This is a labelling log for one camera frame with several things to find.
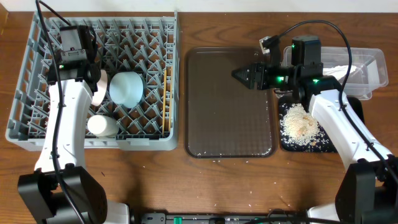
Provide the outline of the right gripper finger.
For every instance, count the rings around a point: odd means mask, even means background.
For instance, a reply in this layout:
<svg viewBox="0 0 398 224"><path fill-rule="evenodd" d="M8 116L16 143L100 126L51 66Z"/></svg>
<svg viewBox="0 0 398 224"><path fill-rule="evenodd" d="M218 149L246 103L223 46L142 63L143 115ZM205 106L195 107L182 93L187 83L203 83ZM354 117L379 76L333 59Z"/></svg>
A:
<svg viewBox="0 0 398 224"><path fill-rule="evenodd" d="M235 78L238 82L243 84L246 88L251 88L251 80L250 77L245 74L245 72L233 72L231 74L233 78Z"/></svg>
<svg viewBox="0 0 398 224"><path fill-rule="evenodd" d="M243 67L234 69L232 71L232 74L240 74L240 73L247 73L250 70L251 66L250 65L245 65Z"/></svg>

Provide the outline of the white saucer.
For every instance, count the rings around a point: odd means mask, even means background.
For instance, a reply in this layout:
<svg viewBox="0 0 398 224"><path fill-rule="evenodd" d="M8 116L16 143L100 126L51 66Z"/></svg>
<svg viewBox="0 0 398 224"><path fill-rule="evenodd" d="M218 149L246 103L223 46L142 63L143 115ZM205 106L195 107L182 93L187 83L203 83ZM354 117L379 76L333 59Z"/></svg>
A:
<svg viewBox="0 0 398 224"><path fill-rule="evenodd" d="M108 75L105 70L100 70L101 77L97 82L97 91L93 93L91 104L93 106L99 106L105 98L106 91L108 88Z"/></svg>

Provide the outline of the light blue bowl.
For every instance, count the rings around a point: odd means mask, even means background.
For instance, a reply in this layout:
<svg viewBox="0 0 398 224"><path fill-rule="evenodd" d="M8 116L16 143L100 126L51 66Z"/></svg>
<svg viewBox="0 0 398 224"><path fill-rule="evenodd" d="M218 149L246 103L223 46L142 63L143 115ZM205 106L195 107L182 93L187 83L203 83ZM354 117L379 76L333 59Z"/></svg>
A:
<svg viewBox="0 0 398 224"><path fill-rule="evenodd" d="M144 94L144 82L136 72L121 72L115 74L109 84L111 100L127 108L139 104Z"/></svg>

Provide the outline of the white cup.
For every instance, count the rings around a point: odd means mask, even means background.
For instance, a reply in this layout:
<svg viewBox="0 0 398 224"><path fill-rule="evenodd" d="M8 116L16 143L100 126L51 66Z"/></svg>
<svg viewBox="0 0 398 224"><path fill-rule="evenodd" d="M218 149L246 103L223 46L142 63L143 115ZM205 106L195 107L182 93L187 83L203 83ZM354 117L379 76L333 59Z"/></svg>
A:
<svg viewBox="0 0 398 224"><path fill-rule="evenodd" d="M103 115L94 115L87 122L89 132L99 138L113 138L119 132L117 121Z"/></svg>

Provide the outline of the long wooden chopstick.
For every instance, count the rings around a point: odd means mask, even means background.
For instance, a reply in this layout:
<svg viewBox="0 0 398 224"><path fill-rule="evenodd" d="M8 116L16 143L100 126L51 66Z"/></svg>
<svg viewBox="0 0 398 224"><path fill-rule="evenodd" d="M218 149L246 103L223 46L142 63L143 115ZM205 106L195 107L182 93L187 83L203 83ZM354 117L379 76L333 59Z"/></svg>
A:
<svg viewBox="0 0 398 224"><path fill-rule="evenodd" d="M164 138L164 133L165 133L166 92L167 92L167 69L165 69L165 71L164 71L164 82L163 82L163 101L162 101L162 137L163 138Z"/></svg>

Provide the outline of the white paper napkin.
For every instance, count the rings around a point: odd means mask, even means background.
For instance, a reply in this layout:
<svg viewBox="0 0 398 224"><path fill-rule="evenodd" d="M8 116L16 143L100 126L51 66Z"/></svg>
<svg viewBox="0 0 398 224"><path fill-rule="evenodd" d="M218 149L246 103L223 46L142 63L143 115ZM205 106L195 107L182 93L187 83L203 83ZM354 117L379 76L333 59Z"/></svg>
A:
<svg viewBox="0 0 398 224"><path fill-rule="evenodd" d="M324 68L323 75L324 76L333 76L335 77L340 83L343 83L346 72L348 70L347 65L338 65L335 67Z"/></svg>

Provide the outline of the short wooden chopstick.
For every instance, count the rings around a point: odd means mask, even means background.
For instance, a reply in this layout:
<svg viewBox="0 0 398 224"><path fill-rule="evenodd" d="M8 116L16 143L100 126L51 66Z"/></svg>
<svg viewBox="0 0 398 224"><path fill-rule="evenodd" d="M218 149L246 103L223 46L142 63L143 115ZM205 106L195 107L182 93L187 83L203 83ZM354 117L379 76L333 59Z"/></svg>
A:
<svg viewBox="0 0 398 224"><path fill-rule="evenodd" d="M170 99L169 99L169 132L172 127L172 99L173 99L173 66L170 67Z"/></svg>

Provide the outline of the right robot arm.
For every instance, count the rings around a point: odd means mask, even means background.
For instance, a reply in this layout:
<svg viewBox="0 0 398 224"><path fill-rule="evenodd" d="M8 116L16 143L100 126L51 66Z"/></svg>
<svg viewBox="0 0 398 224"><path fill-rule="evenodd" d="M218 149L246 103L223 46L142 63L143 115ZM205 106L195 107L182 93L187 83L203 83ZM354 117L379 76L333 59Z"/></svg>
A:
<svg viewBox="0 0 398 224"><path fill-rule="evenodd" d="M234 70L232 77L248 89L292 91L325 130L346 169L335 201L310 208L305 221L397 223L397 158L369 132L338 80L323 75L319 38L294 37L289 67L280 64L279 36L260 45L271 61Z"/></svg>

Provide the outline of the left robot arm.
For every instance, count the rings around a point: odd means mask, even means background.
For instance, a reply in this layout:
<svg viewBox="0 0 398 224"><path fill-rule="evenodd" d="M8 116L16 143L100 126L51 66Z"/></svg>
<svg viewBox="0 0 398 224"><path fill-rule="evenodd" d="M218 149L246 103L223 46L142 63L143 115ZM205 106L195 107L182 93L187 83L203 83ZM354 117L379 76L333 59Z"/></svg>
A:
<svg viewBox="0 0 398 224"><path fill-rule="evenodd" d="M106 198L85 169L88 110L101 71L94 29L60 28L62 50L46 73L50 111L45 142L34 172L17 189L37 223L129 223L129 207Z"/></svg>

